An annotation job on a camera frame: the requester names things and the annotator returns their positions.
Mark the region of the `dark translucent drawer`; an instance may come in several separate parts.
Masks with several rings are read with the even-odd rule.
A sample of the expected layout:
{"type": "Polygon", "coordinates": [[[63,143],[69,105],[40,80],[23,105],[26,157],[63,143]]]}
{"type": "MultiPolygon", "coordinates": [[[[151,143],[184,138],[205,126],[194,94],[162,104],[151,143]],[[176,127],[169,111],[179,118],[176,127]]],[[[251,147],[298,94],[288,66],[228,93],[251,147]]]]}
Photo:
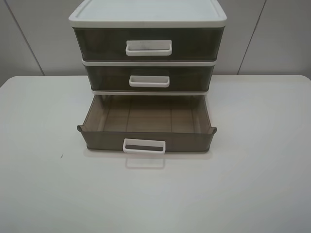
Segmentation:
{"type": "Polygon", "coordinates": [[[86,66],[91,89],[105,92],[204,92],[214,66],[86,66]]]}
{"type": "Polygon", "coordinates": [[[207,152],[217,129],[204,96],[95,95],[82,125],[89,150],[207,152]]]}
{"type": "Polygon", "coordinates": [[[215,61],[224,28],[75,28],[85,61],[215,61]],[[128,56],[128,41],[171,41],[167,56],[128,56]]]}

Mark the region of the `white plastic drawer cabinet frame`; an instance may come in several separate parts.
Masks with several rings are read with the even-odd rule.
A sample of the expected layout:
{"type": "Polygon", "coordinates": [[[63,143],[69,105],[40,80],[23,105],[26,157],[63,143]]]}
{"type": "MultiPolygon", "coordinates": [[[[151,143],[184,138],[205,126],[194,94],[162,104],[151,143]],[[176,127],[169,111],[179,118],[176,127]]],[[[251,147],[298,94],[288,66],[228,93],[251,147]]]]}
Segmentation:
{"type": "MultiPolygon", "coordinates": [[[[224,28],[226,14],[216,0],[86,0],[69,16],[75,28],[224,28]]],[[[167,56],[171,41],[128,41],[128,56],[167,56]]],[[[214,66],[216,61],[85,61],[86,66],[214,66]]],[[[203,95],[204,92],[105,92],[96,95],[203,95]]]]}

